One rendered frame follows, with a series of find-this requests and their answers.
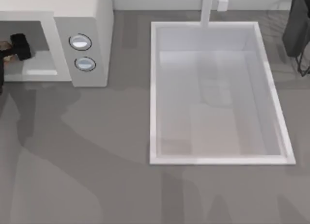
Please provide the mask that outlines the large round microwave knob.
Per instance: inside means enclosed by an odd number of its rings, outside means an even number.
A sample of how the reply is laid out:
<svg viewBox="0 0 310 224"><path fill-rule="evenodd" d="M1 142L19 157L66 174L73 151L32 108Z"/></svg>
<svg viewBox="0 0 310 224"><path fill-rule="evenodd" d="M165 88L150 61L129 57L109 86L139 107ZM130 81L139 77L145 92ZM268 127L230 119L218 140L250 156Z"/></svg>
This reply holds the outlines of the large round microwave knob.
<svg viewBox="0 0 310 224"><path fill-rule="evenodd" d="M92 47L91 39L82 33L70 36L68 39L69 45L77 51L86 51Z"/></svg>

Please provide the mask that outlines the small round microwave knob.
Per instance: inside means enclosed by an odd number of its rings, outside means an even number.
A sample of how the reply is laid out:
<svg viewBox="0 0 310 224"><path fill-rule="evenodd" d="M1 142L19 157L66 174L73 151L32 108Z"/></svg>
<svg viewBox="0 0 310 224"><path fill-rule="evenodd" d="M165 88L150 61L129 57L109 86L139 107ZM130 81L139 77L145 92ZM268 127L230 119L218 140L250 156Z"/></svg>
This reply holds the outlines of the small round microwave knob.
<svg viewBox="0 0 310 224"><path fill-rule="evenodd" d="M89 57L75 59L74 65L82 72L91 72L96 68L96 62Z"/></svg>

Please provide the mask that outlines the pale microwave oven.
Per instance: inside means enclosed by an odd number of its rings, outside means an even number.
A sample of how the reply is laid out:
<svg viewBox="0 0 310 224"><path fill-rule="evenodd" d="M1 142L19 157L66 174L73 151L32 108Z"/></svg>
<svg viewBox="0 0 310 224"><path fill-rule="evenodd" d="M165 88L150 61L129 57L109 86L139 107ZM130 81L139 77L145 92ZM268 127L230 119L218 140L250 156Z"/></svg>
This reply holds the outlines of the pale microwave oven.
<svg viewBox="0 0 310 224"><path fill-rule="evenodd" d="M5 65L6 82L71 82L75 87L105 87L113 36L112 0L0 0L0 41L23 33L32 57ZM74 50L70 36L87 35L92 47ZM82 72L75 59L92 58L96 68Z"/></svg>

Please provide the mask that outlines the tall white tap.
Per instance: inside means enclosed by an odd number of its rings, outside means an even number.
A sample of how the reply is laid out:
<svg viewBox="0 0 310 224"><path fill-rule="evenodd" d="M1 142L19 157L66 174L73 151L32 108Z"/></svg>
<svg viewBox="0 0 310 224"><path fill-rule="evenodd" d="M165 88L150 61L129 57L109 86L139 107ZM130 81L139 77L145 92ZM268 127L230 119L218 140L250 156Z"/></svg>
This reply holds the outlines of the tall white tap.
<svg viewBox="0 0 310 224"><path fill-rule="evenodd" d="M200 21L202 28L207 28L209 25L213 3L215 3L215 8L217 8L217 0L202 0Z"/></svg>

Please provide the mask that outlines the white sink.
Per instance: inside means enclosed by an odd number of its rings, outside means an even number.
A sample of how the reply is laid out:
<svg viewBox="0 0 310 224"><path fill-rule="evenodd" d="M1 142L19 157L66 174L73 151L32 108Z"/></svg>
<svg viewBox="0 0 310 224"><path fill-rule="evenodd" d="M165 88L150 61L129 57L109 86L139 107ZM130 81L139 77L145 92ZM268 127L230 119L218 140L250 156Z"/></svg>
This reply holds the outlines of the white sink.
<svg viewBox="0 0 310 224"><path fill-rule="evenodd" d="M259 24L152 22L152 165L294 165Z"/></svg>

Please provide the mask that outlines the small white box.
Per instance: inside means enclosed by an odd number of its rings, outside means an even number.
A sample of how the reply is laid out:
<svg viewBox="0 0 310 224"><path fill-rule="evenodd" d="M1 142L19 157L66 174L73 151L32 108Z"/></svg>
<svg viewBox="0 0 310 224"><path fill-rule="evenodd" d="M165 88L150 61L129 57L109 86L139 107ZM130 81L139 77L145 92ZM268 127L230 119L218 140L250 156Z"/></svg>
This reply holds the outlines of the small white box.
<svg viewBox="0 0 310 224"><path fill-rule="evenodd" d="M229 0L218 0L217 11L226 12L228 10Z"/></svg>

